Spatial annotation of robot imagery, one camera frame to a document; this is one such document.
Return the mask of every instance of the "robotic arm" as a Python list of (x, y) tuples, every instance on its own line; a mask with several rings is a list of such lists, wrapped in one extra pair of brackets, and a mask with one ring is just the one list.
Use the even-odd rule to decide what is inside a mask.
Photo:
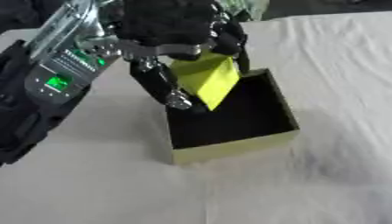
[(0, 165), (12, 164), (61, 124), (106, 68), (123, 57), (155, 99), (176, 109), (200, 101), (159, 61), (233, 56), (247, 73), (247, 35), (214, 0), (70, 0), (30, 42), (0, 54)]

